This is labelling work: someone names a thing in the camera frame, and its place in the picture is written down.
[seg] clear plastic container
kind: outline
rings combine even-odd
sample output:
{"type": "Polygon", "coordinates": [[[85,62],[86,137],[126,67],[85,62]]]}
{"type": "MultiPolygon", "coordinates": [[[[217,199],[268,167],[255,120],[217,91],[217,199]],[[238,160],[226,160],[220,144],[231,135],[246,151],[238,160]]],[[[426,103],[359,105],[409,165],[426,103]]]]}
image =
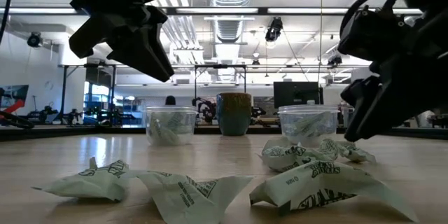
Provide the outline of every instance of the clear plastic container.
{"type": "Polygon", "coordinates": [[[297,105],[279,108],[281,133],[293,144],[317,147],[337,128],[336,106],[297,105]]]}
{"type": "Polygon", "coordinates": [[[152,106],[146,108],[146,136],[153,146],[189,144],[196,120],[193,106],[152,106]]]}

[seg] wooden table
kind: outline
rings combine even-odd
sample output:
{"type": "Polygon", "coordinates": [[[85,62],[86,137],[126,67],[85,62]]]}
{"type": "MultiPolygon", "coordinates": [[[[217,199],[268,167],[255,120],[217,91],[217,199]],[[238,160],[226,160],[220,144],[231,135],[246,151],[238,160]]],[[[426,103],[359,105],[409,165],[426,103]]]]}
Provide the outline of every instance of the wooden table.
{"type": "MultiPolygon", "coordinates": [[[[231,175],[255,178],[228,207],[223,223],[406,223],[394,209],[355,197],[328,206],[278,217],[268,204],[250,207],[249,193],[274,172],[256,153],[273,136],[196,136],[192,145],[149,147],[144,135],[73,136],[0,143],[0,223],[164,223],[146,187],[131,182],[119,204],[77,200],[32,190],[56,178],[84,170],[89,158],[99,165],[118,159],[131,169],[187,174],[197,181],[231,175]]],[[[370,172],[397,190],[422,223],[448,223],[448,142],[377,136],[358,144],[379,164],[350,164],[370,172]]]]}

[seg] green ceramic vase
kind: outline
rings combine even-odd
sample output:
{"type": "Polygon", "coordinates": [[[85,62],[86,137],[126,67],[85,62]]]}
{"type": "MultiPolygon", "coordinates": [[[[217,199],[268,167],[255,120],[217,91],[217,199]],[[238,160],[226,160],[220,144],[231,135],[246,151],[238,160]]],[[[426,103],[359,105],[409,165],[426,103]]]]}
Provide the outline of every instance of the green ceramic vase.
{"type": "Polygon", "coordinates": [[[216,96],[216,117],[224,136],[243,136],[251,124],[252,96],[221,93],[216,96]]]}

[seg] computer monitor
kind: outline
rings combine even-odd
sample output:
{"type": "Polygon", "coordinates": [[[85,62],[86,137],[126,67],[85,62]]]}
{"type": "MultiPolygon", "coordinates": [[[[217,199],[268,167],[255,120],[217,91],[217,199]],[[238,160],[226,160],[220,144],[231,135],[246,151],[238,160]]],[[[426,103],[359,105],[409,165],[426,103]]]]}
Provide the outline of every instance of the computer monitor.
{"type": "Polygon", "coordinates": [[[274,107],[323,104],[323,88],[317,82],[274,82],[274,107]]]}

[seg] desk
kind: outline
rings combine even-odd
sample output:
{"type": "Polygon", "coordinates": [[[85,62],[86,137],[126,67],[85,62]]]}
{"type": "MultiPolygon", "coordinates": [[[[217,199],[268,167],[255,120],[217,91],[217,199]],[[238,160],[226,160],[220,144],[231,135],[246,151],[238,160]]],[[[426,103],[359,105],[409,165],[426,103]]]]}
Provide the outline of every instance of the desk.
{"type": "MultiPolygon", "coordinates": [[[[96,156],[98,165],[117,159],[132,169],[187,174],[197,181],[231,175],[255,178],[228,207],[223,223],[406,223],[395,210],[355,197],[280,218],[268,204],[250,207],[249,193],[275,175],[260,153],[269,135],[195,136],[189,146],[149,147],[144,135],[68,136],[0,143],[0,218],[2,223],[164,223],[146,187],[133,179],[119,204],[77,200],[29,188],[75,174],[96,156]]],[[[359,143],[379,164],[352,164],[397,190],[422,223],[448,223],[448,142],[377,136],[359,143]]]]}

